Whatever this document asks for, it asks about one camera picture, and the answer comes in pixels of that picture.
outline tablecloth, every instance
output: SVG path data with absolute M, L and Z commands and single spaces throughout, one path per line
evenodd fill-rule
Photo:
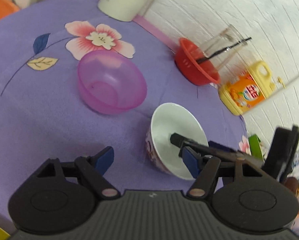
M 230 113 L 216 88 L 191 84 L 175 66 L 166 45 L 134 22 L 106 16 L 98 10 L 97 2 L 46 0 L 0 21 L 0 226 L 6 230 L 13 228 L 8 199 L 47 158 L 73 161 L 110 145 L 115 160 L 105 178 L 120 191 L 186 191 L 192 182 L 160 172 L 144 151 L 151 116 L 162 103 L 178 103 L 192 112 L 208 140 L 238 149 L 246 136 L 243 119 Z M 106 24 L 134 46 L 131 60 L 148 85 L 147 97 L 138 108 L 107 116 L 93 112 L 81 101 L 78 61 L 65 48 L 74 36 L 64 26 L 73 21 Z M 58 61 L 47 70 L 36 71 L 24 63 L 32 58 L 37 37 L 47 33 L 47 49 L 36 57 Z M 44 46 L 44 39 L 40 42 L 36 49 Z

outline pink flower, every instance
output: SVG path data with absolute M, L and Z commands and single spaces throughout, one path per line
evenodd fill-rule
M 238 145 L 242 152 L 245 152 L 245 153 L 251 155 L 251 149 L 249 147 L 249 142 L 245 136 L 242 136 L 242 141 Z
M 95 28 L 88 21 L 74 21 L 65 24 L 65 28 L 70 34 L 78 36 L 65 46 L 77 60 L 91 51 L 102 49 L 114 50 L 127 58 L 132 58 L 135 53 L 132 44 L 121 41 L 122 35 L 105 24 Z

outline green object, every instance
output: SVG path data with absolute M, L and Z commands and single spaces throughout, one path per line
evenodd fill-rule
M 250 144 L 250 149 L 251 149 L 251 155 L 254 156 L 255 158 L 263 159 L 263 155 L 262 155 L 262 150 L 260 149 L 260 139 L 258 138 L 258 136 L 256 134 L 250 136 L 248 138 L 249 144 Z

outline leaf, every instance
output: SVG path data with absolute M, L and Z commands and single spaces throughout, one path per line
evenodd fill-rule
M 45 49 L 46 44 L 48 43 L 49 36 L 50 36 L 50 33 L 46 33 L 41 36 L 38 36 L 35 39 L 34 44 L 33 44 L 33 50 L 34 50 L 35 55 Z
M 57 61 L 58 61 L 57 58 L 39 57 L 28 61 L 27 65 L 34 70 L 41 71 L 53 67 Z

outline white wall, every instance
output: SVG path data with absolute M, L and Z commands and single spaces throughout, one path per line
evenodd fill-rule
M 187 37 L 201 43 L 232 24 L 253 38 L 249 50 L 269 64 L 274 76 L 289 83 L 299 75 L 299 0 L 155 0 L 145 18 L 175 42 Z M 246 60 L 250 54 L 240 55 Z M 229 65 L 221 76 L 225 80 L 239 70 Z M 276 126 L 299 125 L 299 81 L 245 119 L 249 132 L 267 143 Z

